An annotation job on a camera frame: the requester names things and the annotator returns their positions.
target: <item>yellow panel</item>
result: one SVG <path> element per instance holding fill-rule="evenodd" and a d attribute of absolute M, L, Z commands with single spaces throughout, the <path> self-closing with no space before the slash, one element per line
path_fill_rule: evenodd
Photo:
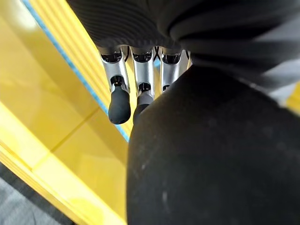
<path fill-rule="evenodd" d="M 300 82 L 297 84 L 293 94 L 287 99 L 286 105 L 293 112 L 300 115 Z"/>
<path fill-rule="evenodd" d="M 7 13 L 10 7 L 17 8 L 18 2 L 1 1 L 1 12 Z M 5 33 L 0 36 L 3 52 L 0 54 L 0 101 L 48 149 L 53 149 L 98 106 L 57 51 L 35 50 L 36 44 L 30 42 L 30 38 L 40 37 L 37 41 L 39 49 L 54 49 L 41 30 L 19 35 L 10 28 L 13 25 L 19 31 L 22 29 L 10 18 L 0 17 L 0 29 Z M 34 48 L 28 50 L 23 41 Z M 36 61 L 32 53 L 43 58 Z M 39 64 L 41 61 L 51 63 L 52 67 L 48 66 L 46 72 Z"/>
<path fill-rule="evenodd" d="M 113 211 L 125 219 L 127 142 L 98 110 L 53 154 L 91 188 Z M 41 177 L 43 170 L 35 168 Z"/>
<path fill-rule="evenodd" d="M 127 143 L 19 3 L 0 1 L 0 161 L 76 223 L 125 224 Z"/>

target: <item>white speck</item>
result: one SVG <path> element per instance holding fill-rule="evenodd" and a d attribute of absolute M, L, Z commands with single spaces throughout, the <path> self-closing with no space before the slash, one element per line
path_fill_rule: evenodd
<path fill-rule="evenodd" d="M 168 193 L 166 191 L 163 192 L 163 202 L 167 203 L 168 201 Z"/>
<path fill-rule="evenodd" d="M 166 191 L 163 191 L 162 200 L 163 200 L 165 211 L 167 213 L 170 213 L 170 208 L 168 205 L 168 193 Z"/>

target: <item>gray carpet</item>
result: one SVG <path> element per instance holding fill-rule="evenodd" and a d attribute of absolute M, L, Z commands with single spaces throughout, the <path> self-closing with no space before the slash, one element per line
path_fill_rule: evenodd
<path fill-rule="evenodd" d="M 0 225 L 74 223 L 0 163 Z"/>

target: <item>blue stripe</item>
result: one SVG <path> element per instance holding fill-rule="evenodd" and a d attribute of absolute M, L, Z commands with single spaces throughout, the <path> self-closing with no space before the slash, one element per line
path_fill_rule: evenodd
<path fill-rule="evenodd" d="M 24 5 L 29 10 L 31 15 L 34 17 L 34 19 L 37 21 L 41 29 L 44 31 L 44 33 L 47 35 L 47 37 L 50 39 L 50 41 L 53 43 L 55 48 L 58 50 L 58 52 L 62 55 L 64 60 L 67 62 L 67 64 L 71 67 L 71 69 L 74 71 L 74 73 L 77 75 L 79 80 L 84 84 L 85 88 L 90 92 L 90 94 L 93 96 L 93 98 L 97 101 L 101 109 L 108 115 L 108 109 L 103 104 L 99 96 L 94 92 L 94 90 L 91 88 L 91 86 L 86 82 L 83 75 L 80 73 L 80 71 L 76 68 L 74 63 L 71 61 L 71 59 L 68 57 L 68 55 L 65 53 L 65 51 L 62 49 L 62 47 L 59 45 L 59 43 L 55 40 L 52 33 L 48 30 L 46 25 L 44 24 L 43 20 L 39 17 L 37 12 L 34 10 L 32 5 L 30 4 L 29 0 L 23 0 Z M 123 130 L 123 128 L 120 125 L 115 125 L 118 131 L 121 133 L 121 135 L 124 137 L 124 139 L 129 142 L 129 137 Z"/>

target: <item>black rounded object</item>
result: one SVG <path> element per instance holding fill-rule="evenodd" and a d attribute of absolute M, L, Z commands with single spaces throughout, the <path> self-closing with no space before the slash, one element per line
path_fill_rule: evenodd
<path fill-rule="evenodd" d="M 136 123 L 137 118 L 139 117 L 139 115 L 141 114 L 141 112 L 148 107 L 149 104 L 142 104 L 142 105 L 138 105 L 135 109 L 135 112 L 133 113 L 133 124 Z"/>
<path fill-rule="evenodd" d="M 131 114 L 129 94 L 120 86 L 115 87 L 108 109 L 108 118 L 113 124 L 122 124 L 129 120 Z"/>
<path fill-rule="evenodd" d="M 133 127 L 128 225 L 298 225 L 299 134 L 260 92 L 192 66 Z"/>
<path fill-rule="evenodd" d="M 137 118 L 141 114 L 141 112 L 149 106 L 154 101 L 153 97 L 150 96 L 146 91 L 142 92 L 139 97 L 137 97 L 137 107 L 135 109 L 135 113 L 133 114 L 133 123 L 135 124 Z"/>

